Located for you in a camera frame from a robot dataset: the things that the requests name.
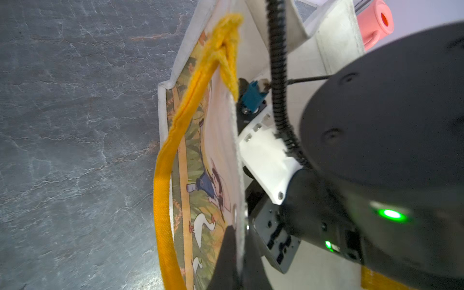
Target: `printed illustration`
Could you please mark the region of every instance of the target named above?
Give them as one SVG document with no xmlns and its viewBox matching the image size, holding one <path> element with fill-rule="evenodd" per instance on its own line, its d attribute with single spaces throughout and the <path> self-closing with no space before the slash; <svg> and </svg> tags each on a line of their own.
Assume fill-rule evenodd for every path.
<svg viewBox="0 0 464 290">
<path fill-rule="evenodd" d="M 166 91 L 168 126 L 214 24 L 228 9 L 218 1 L 176 85 Z M 213 275 L 239 192 L 232 134 L 234 104 L 216 72 L 181 141 L 172 173 L 174 246 L 187 289 L 205 290 Z"/>
</svg>

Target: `gray stone surface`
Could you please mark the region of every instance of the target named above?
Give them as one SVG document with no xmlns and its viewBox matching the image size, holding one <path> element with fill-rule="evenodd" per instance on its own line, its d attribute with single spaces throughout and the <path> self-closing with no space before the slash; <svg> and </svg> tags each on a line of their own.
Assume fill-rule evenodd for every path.
<svg viewBox="0 0 464 290">
<path fill-rule="evenodd" d="M 0 289 L 160 289 L 156 88 L 196 0 L 0 1 Z"/>
<path fill-rule="evenodd" d="M 298 13 L 300 14 L 301 19 L 303 22 L 308 19 L 308 17 L 316 11 L 316 7 L 313 7 L 309 4 L 303 3 L 301 1 L 295 0 L 295 6 L 298 9 Z"/>
</svg>

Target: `pink handle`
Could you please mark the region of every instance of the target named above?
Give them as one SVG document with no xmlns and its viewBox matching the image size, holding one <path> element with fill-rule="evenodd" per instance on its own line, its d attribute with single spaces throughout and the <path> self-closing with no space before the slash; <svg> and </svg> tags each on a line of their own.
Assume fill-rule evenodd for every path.
<svg viewBox="0 0 464 290">
<path fill-rule="evenodd" d="M 371 39 L 364 41 L 364 48 L 371 49 L 380 40 L 380 31 L 376 30 L 372 33 Z"/>
</svg>

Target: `pink object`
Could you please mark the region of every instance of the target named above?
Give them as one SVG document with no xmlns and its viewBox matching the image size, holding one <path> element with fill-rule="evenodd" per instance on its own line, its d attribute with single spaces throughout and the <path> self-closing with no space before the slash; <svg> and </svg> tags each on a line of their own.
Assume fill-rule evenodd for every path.
<svg viewBox="0 0 464 290">
<path fill-rule="evenodd" d="M 395 30 L 392 11 L 382 0 L 374 0 L 357 18 L 366 50 Z"/>
</svg>

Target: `blue connector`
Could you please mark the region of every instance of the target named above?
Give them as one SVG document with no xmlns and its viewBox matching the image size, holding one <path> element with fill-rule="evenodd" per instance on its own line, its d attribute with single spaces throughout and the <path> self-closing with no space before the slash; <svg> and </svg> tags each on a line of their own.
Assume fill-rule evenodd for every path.
<svg viewBox="0 0 464 290">
<path fill-rule="evenodd" d="M 259 81 L 251 82 L 248 85 L 248 89 L 241 98 L 245 114 L 256 113 L 259 106 L 262 104 L 267 94 L 269 93 L 269 88 L 271 87 L 269 80 L 261 79 Z"/>
</svg>

